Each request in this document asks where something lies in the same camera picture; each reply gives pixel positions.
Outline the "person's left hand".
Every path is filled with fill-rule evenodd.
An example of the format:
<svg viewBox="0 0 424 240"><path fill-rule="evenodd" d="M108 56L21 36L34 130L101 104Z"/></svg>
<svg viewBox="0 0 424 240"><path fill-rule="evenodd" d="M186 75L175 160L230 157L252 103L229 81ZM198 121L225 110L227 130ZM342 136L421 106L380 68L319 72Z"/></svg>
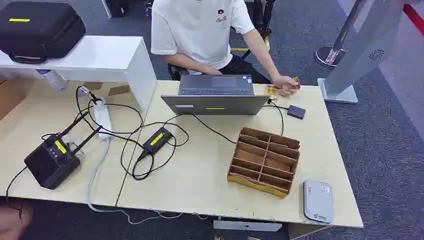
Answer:
<svg viewBox="0 0 424 240"><path fill-rule="evenodd" d="M271 77L271 83L276 88L277 93L283 97L294 95L300 89L300 83L294 78L280 74Z"/></svg>

